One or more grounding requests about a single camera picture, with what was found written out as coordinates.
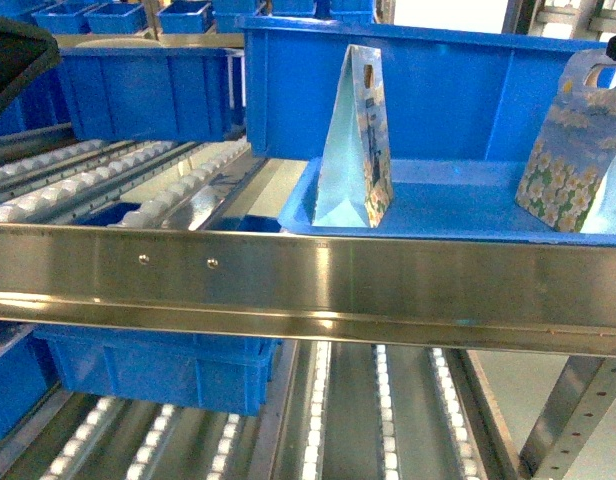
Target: blue plastic crate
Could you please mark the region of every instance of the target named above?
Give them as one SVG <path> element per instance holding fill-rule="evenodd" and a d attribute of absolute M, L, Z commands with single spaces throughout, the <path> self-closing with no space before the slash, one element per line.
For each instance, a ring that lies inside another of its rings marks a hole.
<path fill-rule="evenodd" d="M 256 339 L 255 351 L 231 350 L 230 337 L 216 336 L 213 351 L 201 339 L 208 335 L 82 327 L 42 326 L 35 335 L 47 340 L 68 390 L 242 415 L 264 403 L 277 346 Z"/>
<path fill-rule="evenodd" d="M 90 32 L 85 14 L 96 7 L 92 3 L 60 3 L 33 14 L 37 25 L 55 34 L 78 35 Z"/>
<path fill-rule="evenodd" d="M 72 48 L 61 53 L 63 91 L 80 140 L 222 141 L 243 128 L 233 125 L 243 122 L 239 50 Z M 233 118 L 235 112 L 241 115 Z"/>
<path fill-rule="evenodd" d="M 212 0 L 215 13 L 251 13 L 259 8 L 261 0 Z"/>
<path fill-rule="evenodd" d="M 375 0 L 330 0 L 330 9 L 335 12 L 374 11 Z"/>
<path fill-rule="evenodd" d="M 283 12 L 313 14 L 314 11 L 314 0 L 274 0 L 272 4 L 273 15 L 285 15 Z"/>
<path fill-rule="evenodd" d="M 157 16 L 164 33 L 205 33 L 212 25 L 212 5 L 209 2 L 177 1 Z"/>
<path fill-rule="evenodd" d="M 553 232 L 514 202 L 565 64 L 574 52 L 604 44 L 279 18 L 241 22 L 253 153 L 314 159 L 279 217 L 290 232 L 616 245 L 616 236 Z M 395 200 L 376 229 L 311 225 L 349 44 L 382 49 Z"/>
<path fill-rule="evenodd" d="M 141 3 L 107 3 L 85 15 L 92 33 L 132 34 L 148 26 Z"/>
<path fill-rule="evenodd" d="M 239 21 L 253 152 L 299 160 L 323 153 L 351 43 L 382 49 L 394 158 L 509 161 L 527 160 L 572 53 L 605 46 L 277 17 Z"/>
<path fill-rule="evenodd" d="M 330 17 L 333 20 L 347 23 L 372 23 L 374 20 L 374 13 L 367 12 L 330 12 Z"/>
<path fill-rule="evenodd" d="M 47 7 L 48 7 L 48 4 L 42 3 L 41 5 L 38 5 L 33 8 L 29 8 L 27 10 L 21 10 L 21 11 L 12 12 L 12 13 L 10 12 L 1 13 L 0 16 L 9 18 L 10 20 L 14 20 L 16 22 L 23 22 L 23 23 L 29 23 L 30 25 L 37 25 L 37 22 L 35 21 L 35 18 L 34 18 L 34 14 L 37 12 L 40 12 L 41 10 L 46 9 Z"/>
<path fill-rule="evenodd" d="M 0 440 L 41 399 L 57 375 L 32 326 L 0 324 Z"/>
<path fill-rule="evenodd" d="M 0 136 L 70 121 L 56 69 L 37 77 L 0 115 Z"/>
<path fill-rule="evenodd" d="M 0 0 L 0 16 L 20 15 L 43 6 L 46 6 L 45 0 Z"/>

